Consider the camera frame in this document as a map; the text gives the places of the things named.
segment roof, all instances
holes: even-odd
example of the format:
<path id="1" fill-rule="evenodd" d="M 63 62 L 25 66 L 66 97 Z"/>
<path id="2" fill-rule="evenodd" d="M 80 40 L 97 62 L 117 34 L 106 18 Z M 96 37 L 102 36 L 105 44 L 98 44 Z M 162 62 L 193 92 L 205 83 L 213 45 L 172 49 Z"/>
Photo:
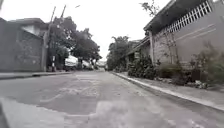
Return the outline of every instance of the roof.
<path id="1" fill-rule="evenodd" d="M 146 36 L 144 39 L 140 40 L 128 53 L 127 55 L 130 55 L 136 51 L 138 51 L 142 46 L 145 46 L 148 44 L 149 37 Z"/>
<path id="2" fill-rule="evenodd" d="M 13 24 L 17 24 L 19 26 L 35 25 L 43 29 L 47 28 L 48 26 L 40 18 L 24 18 L 24 19 L 11 20 L 9 22 Z"/>
<path id="3" fill-rule="evenodd" d="M 157 33 L 164 27 L 178 20 L 206 0 L 171 0 L 159 13 L 144 27 L 144 30 Z"/>

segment overcast sky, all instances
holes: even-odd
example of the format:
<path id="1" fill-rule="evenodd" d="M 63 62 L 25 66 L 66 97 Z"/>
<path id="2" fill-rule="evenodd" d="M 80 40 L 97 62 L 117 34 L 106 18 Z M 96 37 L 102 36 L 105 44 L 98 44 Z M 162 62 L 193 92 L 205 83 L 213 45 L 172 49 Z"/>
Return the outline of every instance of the overcast sky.
<path id="1" fill-rule="evenodd" d="M 103 60 L 108 54 L 112 36 L 129 36 L 130 40 L 144 38 L 143 27 L 150 21 L 139 3 L 150 0 L 4 0 L 0 16 L 5 20 L 39 17 L 49 22 L 54 6 L 60 16 L 72 16 L 78 30 L 90 28 L 93 40 L 100 45 Z M 155 0 L 160 8 L 169 0 Z"/>

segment concrete road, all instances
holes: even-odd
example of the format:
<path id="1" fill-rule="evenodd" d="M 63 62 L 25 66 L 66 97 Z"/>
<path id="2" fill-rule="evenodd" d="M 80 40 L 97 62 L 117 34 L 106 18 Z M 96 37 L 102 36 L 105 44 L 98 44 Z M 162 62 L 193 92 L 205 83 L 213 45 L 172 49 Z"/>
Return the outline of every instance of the concrete road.
<path id="1" fill-rule="evenodd" d="M 0 96 L 15 128 L 224 128 L 221 112 L 103 71 L 0 81 Z"/>

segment concrete wall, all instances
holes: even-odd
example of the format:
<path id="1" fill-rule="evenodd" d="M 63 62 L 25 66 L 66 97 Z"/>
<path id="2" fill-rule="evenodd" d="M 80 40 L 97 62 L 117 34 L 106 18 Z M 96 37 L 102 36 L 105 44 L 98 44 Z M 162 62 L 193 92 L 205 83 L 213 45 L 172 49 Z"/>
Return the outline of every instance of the concrete wall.
<path id="1" fill-rule="evenodd" d="M 40 32 L 41 32 L 41 30 L 34 25 L 25 26 L 25 27 L 23 27 L 23 29 L 29 33 L 36 35 L 36 36 L 39 36 Z"/>
<path id="2" fill-rule="evenodd" d="M 147 57 L 150 55 L 150 44 L 146 44 L 144 46 L 142 46 L 142 48 L 140 49 L 140 54 L 141 56 Z"/>
<path id="3" fill-rule="evenodd" d="M 217 50 L 224 51 L 224 4 L 223 1 L 219 0 L 212 3 L 211 6 L 212 12 L 204 17 L 168 36 L 154 37 L 154 61 L 157 59 L 162 60 L 161 62 L 170 60 L 163 54 L 164 52 L 169 53 L 164 43 L 171 40 L 176 42 L 178 56 L 184 63 L 188 63 L 194 54 L 198 54 L 205 49 L 205 42 L 211 42 Z M 171 54 L 175 55 L 174 49 L 172 49 Z"/>
<path id="4" fill-rule="evenodd" d="M 0 19 L 0 71 L 42 71 L 43 40 Z"/>
<path id="5" fill-rule="evenodd" d="M 182 62 L 189 62 L 193 54 L 198 54 L 205 49 L 205 42 L 210 42 L 217 50 L 224 51 L 223 15 L 224 5 L 219 1 L 213 5 L 212 13 L 174 33 Z"/>

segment utility pole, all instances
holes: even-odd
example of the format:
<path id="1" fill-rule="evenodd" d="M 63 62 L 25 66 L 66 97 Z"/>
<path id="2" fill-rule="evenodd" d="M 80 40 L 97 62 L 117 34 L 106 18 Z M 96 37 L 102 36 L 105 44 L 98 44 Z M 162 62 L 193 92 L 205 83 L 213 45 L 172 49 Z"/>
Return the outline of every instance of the utility pole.
<path id="1" fill-rule="evenodd" d="M 42 49 L 42 67 L 44 68 L 44 71 L 46 71 L 46 58 L 47 58 L 47 50 L 49 49 L 49 47 L 52 47 L 52 45 L 50 44 L 51 42 L 51 26 L 52 26 L 52 21 L 53 21 L 53 17 L 54 17 L 54 13 L 55 13 L 56 7 L 54 7 L 54 10 L 52 12 L 52 16 L 51 16 L 51 20 L 49 22 L 48 25 L 48 30 L 44 35 L 44 45 L 43 45 L 43 49 Z M 55 71 L 55 56 L 52 56 L 52 71 Z"/>
<path id="2" fill-rule="evenodd" d="M 61 20 L 62 20 L 63 17 L 64 17 L 65 9 L 66 9 L 66 5 L 64 6 L 64 9 L 63 9 L 63 11 L 62 11 L 62 13 L 61 13 Z"/>
<path id="3" fill-rule="evenodd" d="M 2 4 L 3 4 L 4 0 L 0 0 L 0 11 L 2 9 Z"/>

